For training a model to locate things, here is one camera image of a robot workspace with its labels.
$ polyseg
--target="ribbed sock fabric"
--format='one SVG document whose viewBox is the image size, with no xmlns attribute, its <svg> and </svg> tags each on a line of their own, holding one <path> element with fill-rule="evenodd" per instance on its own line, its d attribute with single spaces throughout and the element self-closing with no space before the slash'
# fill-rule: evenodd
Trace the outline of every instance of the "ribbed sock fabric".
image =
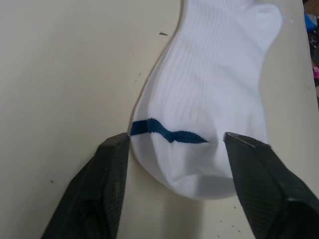
<svg viewBox="0 0 319 239">
<path fill-rule="evenodd" d="M 185 1 L 134 113 L 132 147 L 151 175 L 193 199 L 235 194 L 223 136 L 267 142 L 259 78 L 281 25 L 271 4 Z"/>
</svg>

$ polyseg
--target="blue thread line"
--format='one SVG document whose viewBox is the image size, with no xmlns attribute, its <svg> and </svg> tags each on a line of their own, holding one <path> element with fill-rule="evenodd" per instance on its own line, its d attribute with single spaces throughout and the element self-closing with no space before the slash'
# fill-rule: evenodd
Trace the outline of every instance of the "blue thread line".
<svg viewBox="0 0 319 239">
<path fill-rule="evenodd" d="M 164 128 L 164 126 L 156 119 L 133 122 L 131 135 L 133 136 L 143 133 L 159 133 L 170 143 L 174 141 L 180 143 L 208 143 L 205 139 L 203 139 L 196 133 L 188 131 L 171 132 Z"/>
</svg>

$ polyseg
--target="table surface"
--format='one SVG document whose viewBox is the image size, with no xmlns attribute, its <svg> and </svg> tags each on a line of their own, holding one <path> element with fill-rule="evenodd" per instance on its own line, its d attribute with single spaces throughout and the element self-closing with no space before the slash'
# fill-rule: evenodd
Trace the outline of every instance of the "table surface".
<svg viewBox="0 0 319 239">
<path fill-rule="evenodd" d="M 319 113 L 302 1 L 265 2 L 284 18 L 260 85 L 269 142 L 319 196 Z M 179 0 L 0 3 L 1 238 L 39 238 L 96 147 L 127 131 L 179 13 Z M 254 237 L 238 198 L 179 197 L 130 157 L 118 239 L 137 238 Z"/>
</svg>

